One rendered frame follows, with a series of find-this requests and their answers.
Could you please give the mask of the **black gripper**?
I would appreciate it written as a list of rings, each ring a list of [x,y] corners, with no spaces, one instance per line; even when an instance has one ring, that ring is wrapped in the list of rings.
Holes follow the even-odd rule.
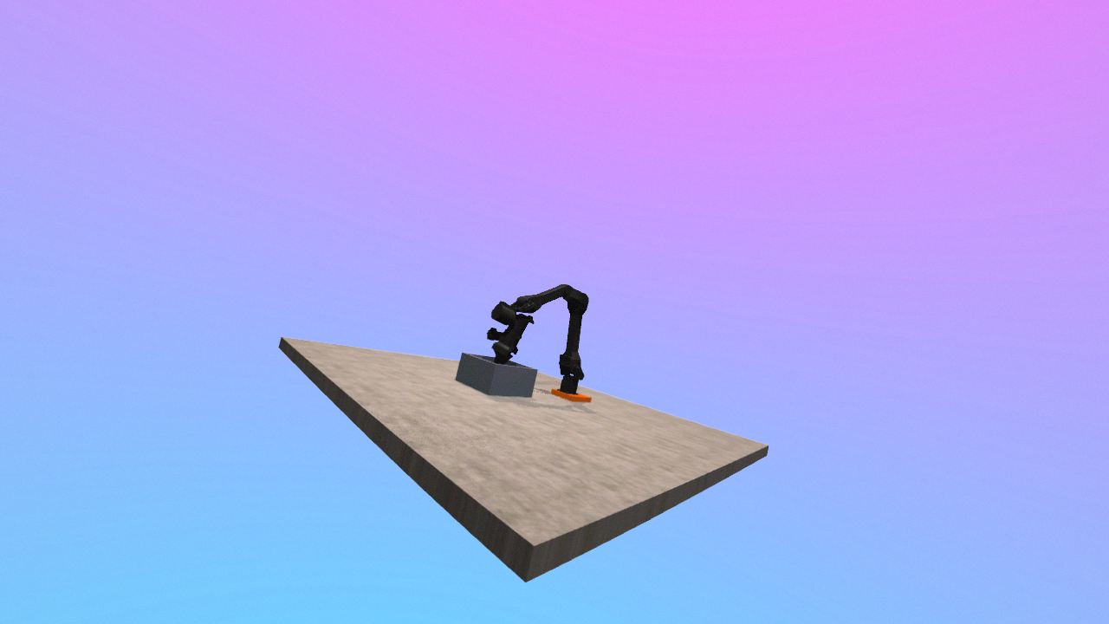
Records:
[[[522,338],[522,333],[516,333],[510,327],[507,327],[507,330],[505,328],[503,333],[506,333],[506,335],[503,335],[503,342],[494,342],[491,347],[496,355],[494,364],[503,365],[513,358],[516,352],[518,352],[516,344],[518,344]],[[513,355],[511,355],[511,352],[513,352]]]

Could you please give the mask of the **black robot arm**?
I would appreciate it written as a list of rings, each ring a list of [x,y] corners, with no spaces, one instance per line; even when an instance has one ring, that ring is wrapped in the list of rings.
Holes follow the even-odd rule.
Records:
[[[516,299],[516,301],[511,305],[506,301],[499,301],[496,307],[494,307],[491,317],[496,323],[509,325],[512,330],[516,333],[522,333],[523,335],[523,329],[529,323],[535,324],[531,316],[532,313],[541,309],[545,303],[560,299],[560,297],[567,301],[567,308],[569,309],[570,317],[566,351],[560,354],[559,360],[560,375],[564,376],[560,383],[560,388],[557,388],[557,391],[562,393],[579,395],[577,393],[579,380],[586,379],[586,374],[581,370],[581,359],[579,355],[582,316],[586,314],[587,301],[589,301],[589,297],[587,297],[586,293],[570,287],[569,284],[560,284],[558,287],[539,293],[539,295],[519,296],[518,299]],[[517,315],[516,311],[528,313],[528,316]],[[506,333],[496,333],[496,328],[490,328],[486,335],[487,340],[489,341],[503,342],[503,335],[506,335]]]

